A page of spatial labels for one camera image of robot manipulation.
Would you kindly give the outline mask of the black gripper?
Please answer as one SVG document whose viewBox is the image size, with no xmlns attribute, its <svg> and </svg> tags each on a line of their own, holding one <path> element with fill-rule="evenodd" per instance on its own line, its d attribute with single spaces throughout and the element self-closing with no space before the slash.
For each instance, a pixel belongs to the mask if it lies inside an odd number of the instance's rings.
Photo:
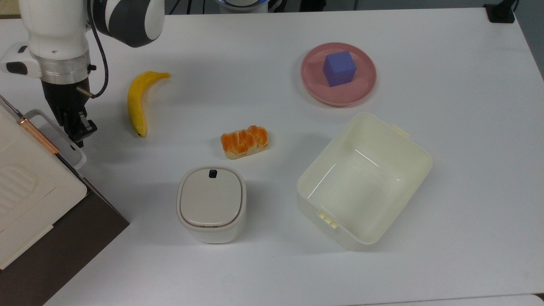
<svg viewBox="0 0 544 306">
<path fill-rule="evenodd" d="M 79 148 L 84 147 L 83 140 L 97 131 L 92 120 L 87 120 L 85 104 L 89 97 L 77 89 L 89 91 L 89 81 L 83 80 L 69 85 L 55 85 L 41 81 L 45 99 L 57 122 L 64 128 L 67 136 Z"/>
</svg>

